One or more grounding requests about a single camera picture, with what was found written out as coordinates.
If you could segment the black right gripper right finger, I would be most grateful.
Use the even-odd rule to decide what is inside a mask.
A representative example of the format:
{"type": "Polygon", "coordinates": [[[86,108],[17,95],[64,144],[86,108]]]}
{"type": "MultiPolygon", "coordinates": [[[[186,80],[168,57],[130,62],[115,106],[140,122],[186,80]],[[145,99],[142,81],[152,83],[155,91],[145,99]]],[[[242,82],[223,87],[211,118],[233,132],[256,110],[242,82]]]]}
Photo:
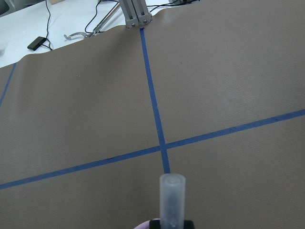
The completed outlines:
{"type": "Polygon", "coordinates": [[[191,220],[184,220],[183,229],[195,229],[194,222],[191,220]]]}

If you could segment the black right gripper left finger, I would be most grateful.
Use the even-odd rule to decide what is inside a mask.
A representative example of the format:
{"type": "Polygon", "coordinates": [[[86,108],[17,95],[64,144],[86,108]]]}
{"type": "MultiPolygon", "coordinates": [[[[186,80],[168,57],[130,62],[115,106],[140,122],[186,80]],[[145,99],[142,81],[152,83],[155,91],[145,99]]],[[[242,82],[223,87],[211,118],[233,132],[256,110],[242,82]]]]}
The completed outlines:
{"type": "Polygon", "coordinates": [[[148,229],[161,229],[161,223],[159,219],[153,219],[149,221],[148,229]]]}

